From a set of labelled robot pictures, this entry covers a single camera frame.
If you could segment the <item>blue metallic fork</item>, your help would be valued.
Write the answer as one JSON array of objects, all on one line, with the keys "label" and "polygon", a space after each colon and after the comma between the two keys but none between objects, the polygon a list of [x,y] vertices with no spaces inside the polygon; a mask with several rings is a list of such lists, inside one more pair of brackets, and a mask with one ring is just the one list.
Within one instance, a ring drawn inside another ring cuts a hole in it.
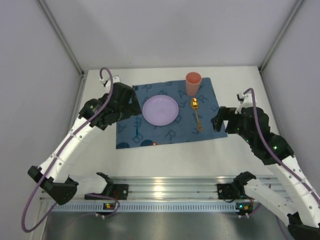
[{"label": "blue metallic fork", "polygon": [[141,124],[141,120],[139,117],[136,117],[135,118],[135,129],[136,129],[136,132],[135,132],[135,137],[138,138],[139,137],[139,126]]}]

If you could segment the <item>gold ornate spoon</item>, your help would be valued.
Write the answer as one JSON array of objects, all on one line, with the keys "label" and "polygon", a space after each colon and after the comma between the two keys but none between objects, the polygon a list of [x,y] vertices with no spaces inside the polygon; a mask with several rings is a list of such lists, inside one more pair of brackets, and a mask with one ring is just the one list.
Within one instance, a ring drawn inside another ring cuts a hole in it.
[{"label": "gold ornate spoon", "polygon": [[199,118],[199,115],[198,115],[199,103],[198,103],[198,100],[195,97],[193,97],[191,99],[190,106],[195,112],[196,121],[197,121],[197,130],[199,132],[202,132],[203,131],[203,127],[202,127],[202,124],[201,124],[201,121],[200,121],[200,118]]}]

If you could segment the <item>blue letter-print placemat cloth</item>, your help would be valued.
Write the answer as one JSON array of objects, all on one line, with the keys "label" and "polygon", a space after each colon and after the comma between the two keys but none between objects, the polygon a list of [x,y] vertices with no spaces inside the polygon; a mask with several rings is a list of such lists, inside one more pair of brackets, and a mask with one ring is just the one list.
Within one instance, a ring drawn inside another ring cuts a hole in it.
[{"label": "blue letter-print placemat cloth", "polygon": [[[185,80],[141,84],[133,88],[141,107],[153,96],[166,95],[177,102],[179,113],[172,123],[165,126],[148,123],[142,114],[117,122],[116,149],[198,142],[227,137],[224,126],[219,132],[213,130],[211,119],[217,115],[220,106],[209,77],[202,79],[195,96],[199,104],[197,113],[203,127],[202,132],[198,131],[196,114],[191,108],[192,98],[186,93]],[[140,118],[138,138],[136,138],[136,117]]]}]

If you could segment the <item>purple plastic plate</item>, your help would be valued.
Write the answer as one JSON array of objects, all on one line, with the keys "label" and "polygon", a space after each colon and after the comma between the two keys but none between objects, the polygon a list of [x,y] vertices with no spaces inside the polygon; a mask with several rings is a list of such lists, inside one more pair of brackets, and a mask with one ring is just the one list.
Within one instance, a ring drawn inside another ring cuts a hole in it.
[{"label": "purple plastic plate", "polygon": [[162,127],[171,124],[179,114],[178,103],[170,96],[155,95],[142,108],[144,119],[151,125]]}]

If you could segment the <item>orange plastic cup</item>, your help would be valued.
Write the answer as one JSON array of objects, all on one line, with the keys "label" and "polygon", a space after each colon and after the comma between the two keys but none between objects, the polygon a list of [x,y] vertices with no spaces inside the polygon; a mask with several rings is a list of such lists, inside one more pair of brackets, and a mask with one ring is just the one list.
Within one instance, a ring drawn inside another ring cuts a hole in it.
[{"label": "orange plastic cup", "polygon": [[185,77],[185,88],[188,96],[195,96],[202,81],[202,76],[197,72],[189,72]]}]

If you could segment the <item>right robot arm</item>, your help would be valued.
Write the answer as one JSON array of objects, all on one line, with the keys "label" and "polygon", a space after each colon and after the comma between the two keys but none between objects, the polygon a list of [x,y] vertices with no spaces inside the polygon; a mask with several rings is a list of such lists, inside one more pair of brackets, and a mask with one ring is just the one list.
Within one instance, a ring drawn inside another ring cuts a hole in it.
[{"label": "right robot arm", "polygon": [[265,186],[248,171],[237,175],[231,183],[219,184],[218,198],[224,201],[254,199],[275,214],[295,240],[318,240],[320,197],[303,174],[288,142],[271,132],[269,116],[259,107],[247,107],[238,112],[235,107],[222,106],[211,119],[213,130],[219,132],[224,122],[227,122],[225,132],[244,139],[290,199]]}]

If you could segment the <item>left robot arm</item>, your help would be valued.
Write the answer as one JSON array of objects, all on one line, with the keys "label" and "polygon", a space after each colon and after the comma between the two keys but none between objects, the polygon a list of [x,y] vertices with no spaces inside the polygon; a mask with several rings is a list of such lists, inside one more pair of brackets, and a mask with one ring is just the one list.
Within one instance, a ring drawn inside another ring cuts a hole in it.
[{"label": "left robot arm", "polygon": [[114,182],[104,173],[88,177],[71,176],[70,171],[88,144],[112,124],[141,114],[135,90],[121,82],[101,98],[88,100],[61,144],[40,166],[32,166],[28,175],[58,204],[75,196],[86,200],[109,197]]}]

